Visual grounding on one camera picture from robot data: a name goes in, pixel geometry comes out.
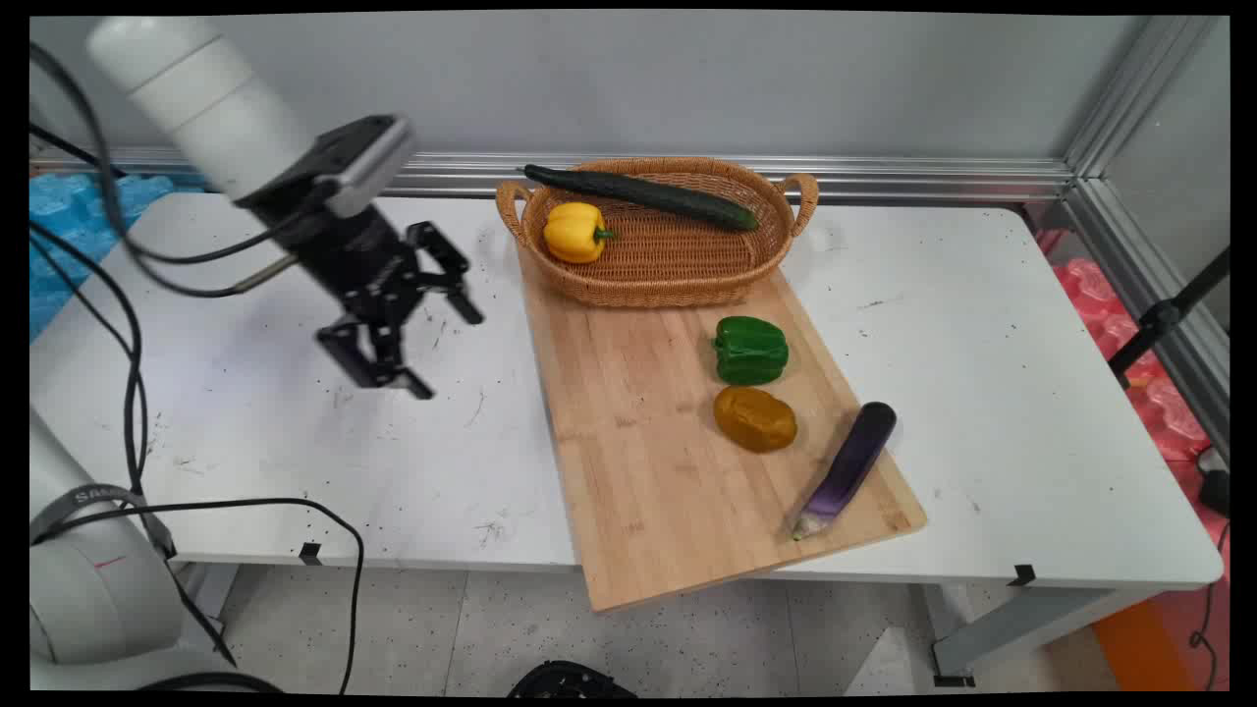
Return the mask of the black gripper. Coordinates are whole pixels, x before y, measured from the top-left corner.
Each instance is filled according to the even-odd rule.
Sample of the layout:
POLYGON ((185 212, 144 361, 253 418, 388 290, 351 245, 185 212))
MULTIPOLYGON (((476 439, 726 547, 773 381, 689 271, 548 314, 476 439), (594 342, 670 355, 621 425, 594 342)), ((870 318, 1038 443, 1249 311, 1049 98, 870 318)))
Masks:
POLYGON ((336 321, 316 331, 316 341, 356 385, 396 387, 419 400, 434 391, 403 360, 403 337, 387 325, 403 323, 422 294, 445 294, 463 322, 484 315, 468 294, 468 259, 431 221, 410 225, 405 238, 373 206, 342 219, 322 210, 280 230, 280 247, 341 308, 360 321, 336 321), (439 272, 419 267, 427 253, 439 272))

